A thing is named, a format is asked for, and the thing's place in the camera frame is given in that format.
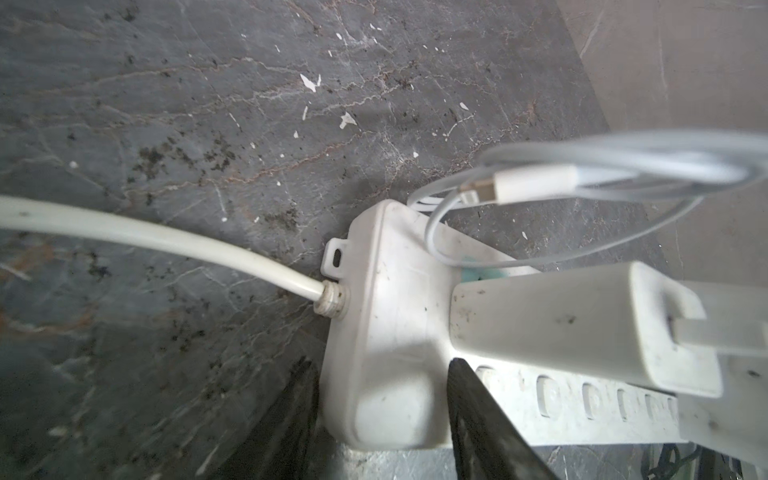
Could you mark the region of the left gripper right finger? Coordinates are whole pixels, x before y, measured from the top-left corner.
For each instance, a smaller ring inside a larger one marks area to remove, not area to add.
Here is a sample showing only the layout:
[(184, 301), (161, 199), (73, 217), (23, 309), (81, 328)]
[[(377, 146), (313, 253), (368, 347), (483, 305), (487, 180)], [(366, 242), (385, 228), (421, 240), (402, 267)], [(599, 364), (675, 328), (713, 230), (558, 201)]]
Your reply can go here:
[(462, 358), (450, 361), (447, 405), (459, 479), (554, 479)]

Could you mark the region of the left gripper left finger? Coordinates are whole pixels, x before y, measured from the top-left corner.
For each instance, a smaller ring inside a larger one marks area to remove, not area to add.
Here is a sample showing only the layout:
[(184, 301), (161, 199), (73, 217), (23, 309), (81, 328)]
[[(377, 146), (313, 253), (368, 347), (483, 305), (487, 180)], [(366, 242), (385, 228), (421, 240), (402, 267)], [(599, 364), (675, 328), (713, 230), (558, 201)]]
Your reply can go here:
[(212, 479), (302, 479), (319, 415), (319, 371), (300, 358), (273, 403)]

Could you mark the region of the white multicolour power strip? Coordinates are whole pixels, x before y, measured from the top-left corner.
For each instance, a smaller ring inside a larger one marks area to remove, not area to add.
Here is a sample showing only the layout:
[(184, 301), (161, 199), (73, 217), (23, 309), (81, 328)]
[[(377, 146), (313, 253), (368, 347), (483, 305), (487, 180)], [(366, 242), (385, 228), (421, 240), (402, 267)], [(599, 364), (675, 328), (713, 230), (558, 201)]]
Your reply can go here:
[(331, 320), (320, 379), (323, 421), (338, 440), (363, 451), (445, 447), (450, 442), (448, 366), (464, 358), (533, 446), (666, 443), (680, 439), (676, 398), (456, 346), (449, 312), (471, 287), (511, 278), (503, 320), (491, 335), (512, 340), (526, 314), (530, 267), (462, 270), (423, 247), (427, 219), (393, 200), (360, 214), (344, 239), (331, 239), (313, 280), (243, 248), (117, 215), (3, 197), (8, 230), (89, 238), (209, 262), (284, 287)]

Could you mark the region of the white charger with white cable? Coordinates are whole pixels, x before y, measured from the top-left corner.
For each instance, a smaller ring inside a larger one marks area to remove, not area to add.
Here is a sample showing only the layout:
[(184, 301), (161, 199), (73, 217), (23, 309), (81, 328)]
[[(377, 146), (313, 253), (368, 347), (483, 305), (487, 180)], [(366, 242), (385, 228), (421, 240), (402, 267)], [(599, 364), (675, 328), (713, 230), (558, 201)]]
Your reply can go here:
[(722, 130), (651, 130), (559, 142), (501, 144), (469, 170), (416, 190), (429, 218), (426, 250), (462, 269), (506, 261), (448, 255), (437, 244), (449, 212), (484, 205), (585, 199), (670, 202), (622, 237), (529, 258), (527, 277), (463, 287), (450, 317), (456, 346), (673, 393), (682, 435), (759, 467), (767, 464), (767, 292), (676, 281), (638, 262), (546, 272), (670, 224), (705, 197), (765, 180), (767, 138)]

